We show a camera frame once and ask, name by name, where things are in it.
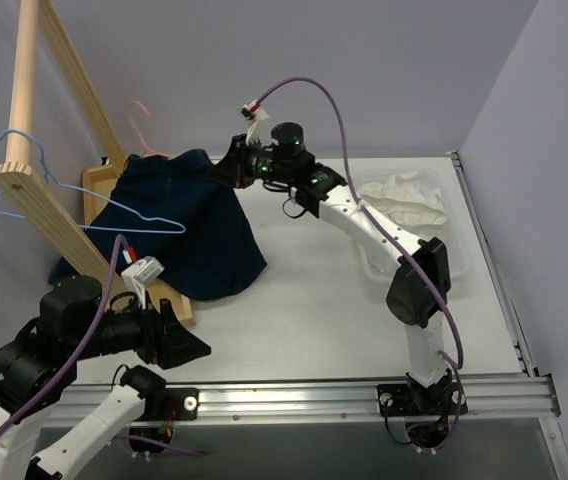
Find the dark navy garment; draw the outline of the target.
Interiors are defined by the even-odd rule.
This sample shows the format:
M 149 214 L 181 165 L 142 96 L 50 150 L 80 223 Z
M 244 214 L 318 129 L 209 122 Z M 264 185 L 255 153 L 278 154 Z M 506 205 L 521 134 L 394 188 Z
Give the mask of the dark navy garment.
M 163 282 L 190 299 L 241 293 L 267 261 L 235 192 L 207 178 L 212 167 L 201 149 L 174 158 L 129 156 L 87 237 L 108 257 L 123 234 L 137 255 L 160 261 Z

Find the pink wire hanger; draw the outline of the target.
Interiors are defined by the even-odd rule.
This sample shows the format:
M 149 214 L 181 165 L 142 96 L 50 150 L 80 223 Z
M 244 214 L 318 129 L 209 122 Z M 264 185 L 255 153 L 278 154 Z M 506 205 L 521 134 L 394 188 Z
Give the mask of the pink wire hanger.
M 147 138 L 143 132 L 143 129 L 140 127 L 138 121 L 136 120 L 136 116 L 134 110 L 137 109 L 144 114 L 145 117 L 150 117 L 151 112 L 148 108 L 144 105 L 143 102 L 139 100 L 131 100 L 128 102 L 127 106 L 127 120 L 130 127 L 133 129 L 139 144 L 142 149 L 142 156 L 149 157 L 149 156 L 163 156 L 165 158 L 169 158 L 170 154 L 167 152 L 159 151 L 153 148 L 147 141 Z

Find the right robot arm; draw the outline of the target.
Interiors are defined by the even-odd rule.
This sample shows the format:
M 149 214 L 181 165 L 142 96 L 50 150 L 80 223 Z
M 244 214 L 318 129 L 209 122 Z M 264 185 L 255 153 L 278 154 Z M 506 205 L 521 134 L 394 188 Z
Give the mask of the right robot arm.
M 279 124 L 271 138 L 264 146 L 249 133 L 233 136 L 210 179 L 235 189 L 260 181 L 271 191 L 285 193 L 304 212 L 342 231 L 392 269 L 386 304 L 405 326 L 408 376 L 414 381 L 408 400 L 419 412 L 433 411 L 444 400 L 439 381 L 447 370 L 442 323 L 451 280 L 445 244 L 406 231 L 357 199 L 342 175 L 306 149 L 300 125 Z

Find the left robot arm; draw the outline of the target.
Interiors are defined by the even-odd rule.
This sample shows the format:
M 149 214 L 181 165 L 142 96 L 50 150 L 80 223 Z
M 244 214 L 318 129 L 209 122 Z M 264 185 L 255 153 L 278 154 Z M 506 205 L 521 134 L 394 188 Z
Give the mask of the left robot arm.
M 127 423 L 167 414 L 173 395 L 156 368 L 170 370 L 210 355 L 163 299 L 158 308 L 129 302 L 113 309 L 100 282 L 71 276 L 40 301 L 40 313 L 0 348 L 0 479 L 70 479 Z M 53 406 L 77 378 L 81 360 L 133 352 L 140 362 L 59 445 L 34 447 Z

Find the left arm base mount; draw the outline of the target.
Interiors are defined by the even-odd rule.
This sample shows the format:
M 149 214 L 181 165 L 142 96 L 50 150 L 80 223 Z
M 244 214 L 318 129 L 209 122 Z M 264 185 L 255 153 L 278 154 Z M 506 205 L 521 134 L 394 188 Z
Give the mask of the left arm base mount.
M 141 437 L 141 440 L 127 440 L 128 446 L 136 453 L 168 453 L 166 445 L 176 437 L 177 423 L 196 420 L 198 409 L 198 389 L 164 389 L 146 400 L 143 414 L 138 419 L 139 422 L 150 422 L 151 426 L 129 427 L 126 431 L 128 435 Z

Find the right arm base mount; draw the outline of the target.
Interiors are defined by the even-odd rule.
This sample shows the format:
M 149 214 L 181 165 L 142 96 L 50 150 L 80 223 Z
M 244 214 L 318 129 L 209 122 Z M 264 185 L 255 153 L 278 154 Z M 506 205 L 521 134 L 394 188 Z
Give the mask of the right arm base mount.
M 413 447 L 417 453 L 439 453 L 468 413 L 459 373 L 451 368 L 431 386 L 424 387 L 407 375 L 404 383 L 378 384 L 376 393 L 379 414 L 391 440 Z

